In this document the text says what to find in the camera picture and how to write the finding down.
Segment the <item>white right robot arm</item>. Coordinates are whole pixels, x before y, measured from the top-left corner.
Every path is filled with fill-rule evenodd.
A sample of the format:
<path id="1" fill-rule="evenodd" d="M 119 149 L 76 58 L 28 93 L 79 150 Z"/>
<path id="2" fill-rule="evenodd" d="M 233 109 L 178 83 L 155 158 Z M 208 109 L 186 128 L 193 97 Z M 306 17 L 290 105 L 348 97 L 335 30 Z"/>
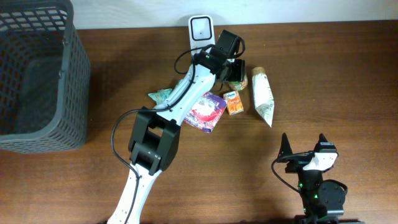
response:
<path id="1" fill-rule="evenodd" d="M 285 163 L 285 173 L 297 174 L 298 184 L 290 185 L 280 176 L 277 178 L 300 195 L 303 204 L 303 215 L 296 215 L 294 223 L 338 223 L 344 214 L 348 187 L 337 181 L 323 178 L 323 174 L 333 168 L 338 157 L 335 145 L 323 134 L 319 135 L 314 150 L 294 153 L 287 135 L 281 139 L 277 158 L 271 164 L 274 174 L 276 163 Z"/>

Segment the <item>green lid jar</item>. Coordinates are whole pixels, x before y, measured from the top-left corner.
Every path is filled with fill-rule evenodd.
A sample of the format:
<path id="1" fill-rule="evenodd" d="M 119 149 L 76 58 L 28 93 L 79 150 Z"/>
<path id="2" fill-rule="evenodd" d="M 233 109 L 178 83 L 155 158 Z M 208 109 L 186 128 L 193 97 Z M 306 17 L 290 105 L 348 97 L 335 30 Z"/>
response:
<path id="1" fill-rule="evenodd" d="M 242 81 L 228 82 L 228 86 L 232 90 L 236 90 L 236 91 L 241 91 L 241 90 L 245 89 L 247 87 L 247 85 L 248 85 L 247 75 L 243 76 L 243 80 Z"/>

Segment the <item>white cone-shaped pouch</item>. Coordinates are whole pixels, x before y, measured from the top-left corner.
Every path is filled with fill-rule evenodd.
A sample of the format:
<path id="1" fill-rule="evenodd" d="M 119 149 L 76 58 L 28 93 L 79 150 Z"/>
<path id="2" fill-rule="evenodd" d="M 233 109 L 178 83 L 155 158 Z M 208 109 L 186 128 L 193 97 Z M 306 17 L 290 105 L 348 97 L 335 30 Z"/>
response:
<path id="1" fill-rule="evenodd" d="M 255 67 L 251 73 L 255 110 L 272 127 L 275 103 L 269 79 L 263 67 Z"/>

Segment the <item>red purple snack bag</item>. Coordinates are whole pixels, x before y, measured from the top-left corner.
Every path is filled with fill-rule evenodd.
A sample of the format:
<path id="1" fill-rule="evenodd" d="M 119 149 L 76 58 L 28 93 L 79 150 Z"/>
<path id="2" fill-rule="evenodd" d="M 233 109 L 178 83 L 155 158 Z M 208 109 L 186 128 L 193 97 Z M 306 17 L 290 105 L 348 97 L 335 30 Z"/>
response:
<path id="1" fill-rule="evenodd" d="M 204 133 L 211 133 L 225 109 L 226 100 L 208 91 L 192 106 L 184 122 Z"/>

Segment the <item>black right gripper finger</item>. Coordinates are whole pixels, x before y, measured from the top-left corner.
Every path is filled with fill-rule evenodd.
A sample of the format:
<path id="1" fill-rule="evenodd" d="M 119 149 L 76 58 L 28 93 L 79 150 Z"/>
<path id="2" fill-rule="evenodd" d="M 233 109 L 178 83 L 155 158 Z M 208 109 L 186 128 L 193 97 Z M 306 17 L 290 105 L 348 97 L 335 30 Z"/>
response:
<path id="1" fill-rule="evenodd" d="M 279 149 L 279 153 L 278 153 L 278 159 L 281 159 L 283 157 L 287 157 L 287 156 L 291 156 L 292 153 L 292 148 L 290 146 L 288 137 L 286 135 L 286 133 L 282 134 L 282 139 L 281 139 L 281 145 L 280 145 L 280 149 Z"/>
<path id="2" fill-rule="evenodd" d="M 323 133 L 319 134 L 318 143 L 328 143 L 328 140 L 326 139 Z"/>

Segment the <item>teal small tissue pack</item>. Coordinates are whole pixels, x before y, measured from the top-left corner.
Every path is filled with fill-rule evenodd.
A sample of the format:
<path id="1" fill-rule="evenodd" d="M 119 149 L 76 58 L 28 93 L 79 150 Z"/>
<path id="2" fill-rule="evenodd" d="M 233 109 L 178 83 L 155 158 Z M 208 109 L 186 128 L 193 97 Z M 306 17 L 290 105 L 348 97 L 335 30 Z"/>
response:
<path id="1" fill-rule="evenodd" d="M 178 82 L 177 82 L 177 84 L 175 85 L 175 89 L 177 89 L 178 88 L 178 86 L 181 84 L 181 82 L 183 82 L 184 81 L 184 79 L 181 79 L 181 80 L 179 80 Z"/>

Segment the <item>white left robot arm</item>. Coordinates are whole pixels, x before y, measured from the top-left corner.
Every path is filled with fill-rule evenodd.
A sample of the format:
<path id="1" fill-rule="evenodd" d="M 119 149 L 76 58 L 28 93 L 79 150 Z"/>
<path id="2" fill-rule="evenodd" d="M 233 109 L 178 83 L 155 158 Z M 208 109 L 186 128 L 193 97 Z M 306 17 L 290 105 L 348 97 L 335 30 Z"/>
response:
<path id="1" fill-rule="evenodd" d="M 172 163 L 178 151 L 181 124 L 193 105 L 216 82 L 243 76 L 246 50 L 244 40 L 223 30 L 214 44 L 200 44 L 187 50 L 191 55 L 183 80 L 169 97 L 152 109 L 143 107 L 127 111 L 117 122 L 136 115 L 128 149 L 129 175 L 118 205 L 108 223 L 139 223 L 144 204 L 158 176 Z"/>

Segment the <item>mint green wipes pack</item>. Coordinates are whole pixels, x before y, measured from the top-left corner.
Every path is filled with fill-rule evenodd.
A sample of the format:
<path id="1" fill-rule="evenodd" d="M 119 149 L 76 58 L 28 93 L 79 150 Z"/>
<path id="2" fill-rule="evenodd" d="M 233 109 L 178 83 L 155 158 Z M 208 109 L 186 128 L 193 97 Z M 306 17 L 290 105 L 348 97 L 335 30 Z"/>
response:
<path id="1" fill-rule="evenodd" d="M 161 89 L 155 93 L 148 93 L 148 96 L 152 100 L 154 100 L 157 105 L 159 105 L 159 104 L 163 103 L 170 96 L 172 91 L 173 91 L 172 88 Z"/>

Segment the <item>orange tissue pack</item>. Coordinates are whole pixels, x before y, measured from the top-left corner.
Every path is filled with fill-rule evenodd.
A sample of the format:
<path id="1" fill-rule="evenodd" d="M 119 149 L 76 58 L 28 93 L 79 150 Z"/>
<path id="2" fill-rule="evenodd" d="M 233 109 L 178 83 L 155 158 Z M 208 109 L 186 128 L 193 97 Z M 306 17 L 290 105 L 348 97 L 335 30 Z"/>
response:
<path id="1" fill-rule="evenodd" d="M 223 98 L 226 100 L 226 107 L 229 115 L 238 114 L 244 111 L 244 107 L 237 90 L 225 93 Z"/>

